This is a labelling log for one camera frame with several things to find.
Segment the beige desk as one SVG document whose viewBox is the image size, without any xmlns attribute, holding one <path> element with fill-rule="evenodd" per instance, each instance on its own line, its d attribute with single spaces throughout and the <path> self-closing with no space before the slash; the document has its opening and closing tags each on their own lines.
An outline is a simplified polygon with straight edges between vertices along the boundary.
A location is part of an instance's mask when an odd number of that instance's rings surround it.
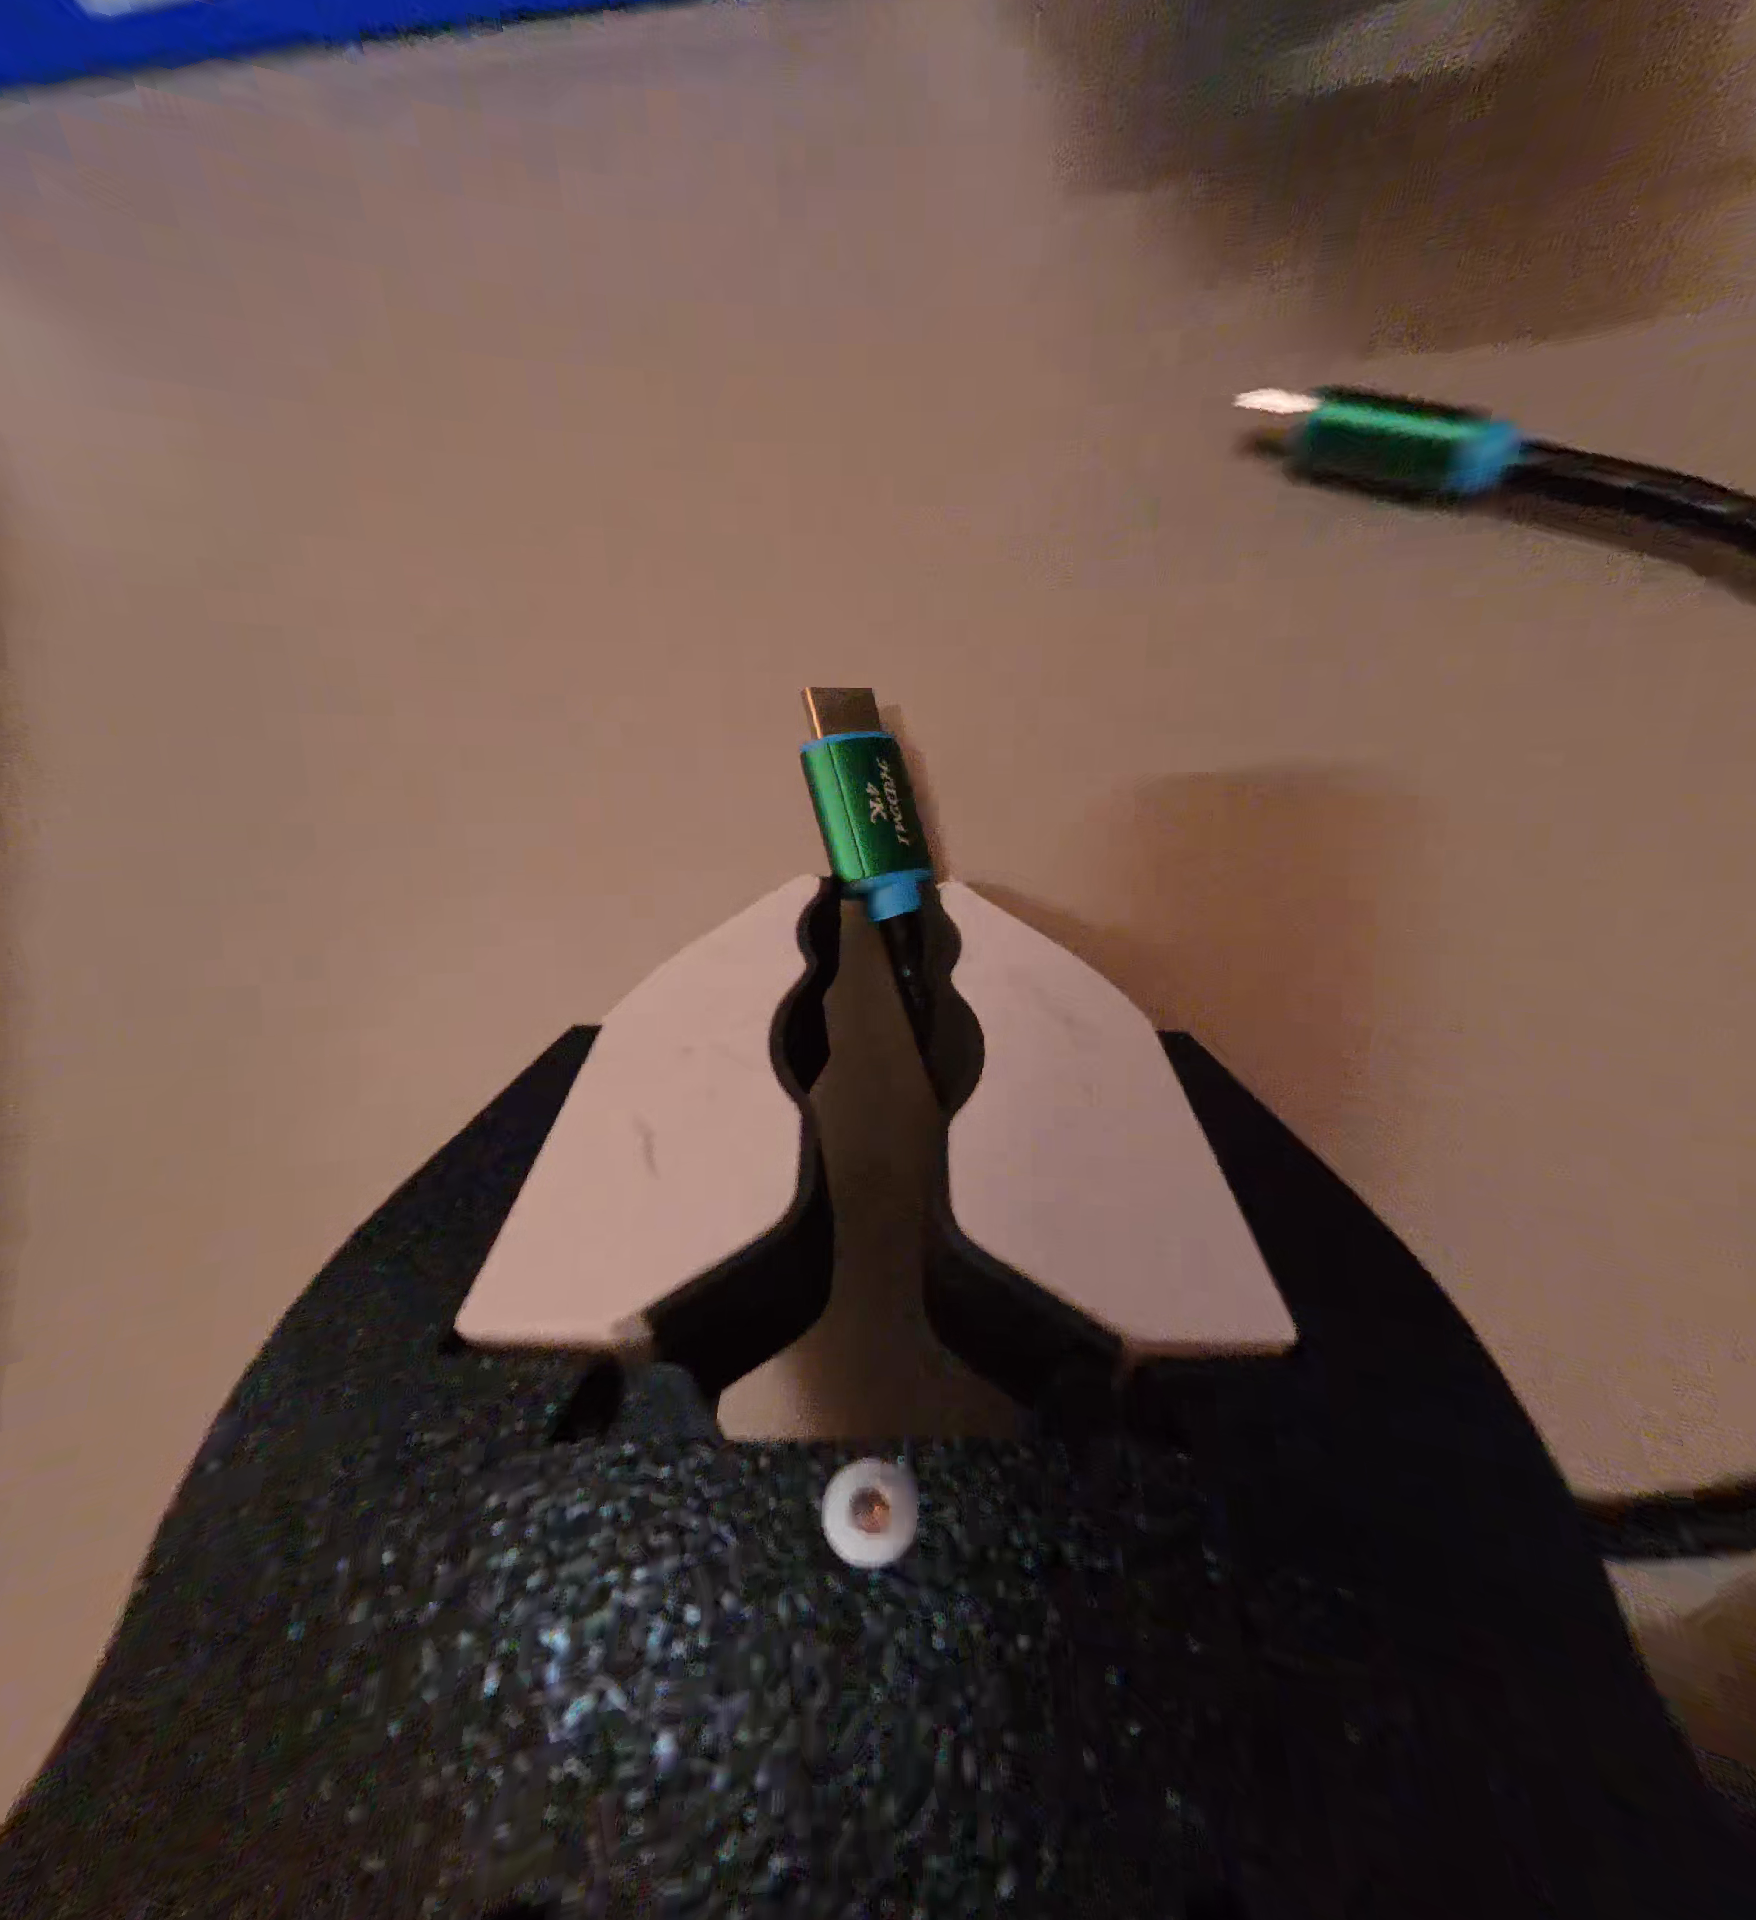
<svg viewBox="0 0 1756 1920">
<path fill-rule="evenodd" d="M 1756 491 L 1756 4 L 1232 129 L 1188 39 L 711 8 L 0 101 L 0 1819 L 297 1289 L 815 859 L 809 676 L 1576 1485 L 1756 1472 L 1756 599 L 1228 417 Z"/>
</svg>

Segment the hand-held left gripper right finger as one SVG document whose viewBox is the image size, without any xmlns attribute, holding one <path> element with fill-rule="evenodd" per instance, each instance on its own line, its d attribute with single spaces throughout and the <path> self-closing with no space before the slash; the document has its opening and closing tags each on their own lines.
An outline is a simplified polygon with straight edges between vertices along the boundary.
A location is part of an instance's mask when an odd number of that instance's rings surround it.
<svg viewBox="0 0 1756 1920">
<path fill-rule="evenodd" d="M 967 883 L 938 888 L 930 928 L 932 1334 L 1021 1405 L 1288 1354 L 1295 1312 L 1151 1021 Z"/>
</svg>

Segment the blue box with printed tag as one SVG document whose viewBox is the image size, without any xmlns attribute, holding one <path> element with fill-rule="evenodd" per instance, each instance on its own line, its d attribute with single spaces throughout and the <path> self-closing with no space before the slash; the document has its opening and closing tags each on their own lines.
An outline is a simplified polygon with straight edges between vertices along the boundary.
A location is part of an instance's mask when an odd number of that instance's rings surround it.
<svg viewBox="0 0 1756 1920">
<path fill-rule="evenodd" d="M 625 4 L 0 4 L 0 90 L 622 9 Z"/>
</svg>

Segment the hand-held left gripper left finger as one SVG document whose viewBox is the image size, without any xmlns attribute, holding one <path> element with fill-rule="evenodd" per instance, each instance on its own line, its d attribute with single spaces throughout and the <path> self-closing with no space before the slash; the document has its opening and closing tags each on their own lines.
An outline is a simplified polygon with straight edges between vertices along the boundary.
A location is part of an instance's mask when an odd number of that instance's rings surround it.
<svg viewBox="0 0 1756 1920">
<path fill-rule="evenodd" d="M 612 1005 L 458 1307 L 466 1347 L 647 1357 L 714 1402 L 821 1318 L 834 965 L 838 887 L 800 875 Z"/>
</svg>

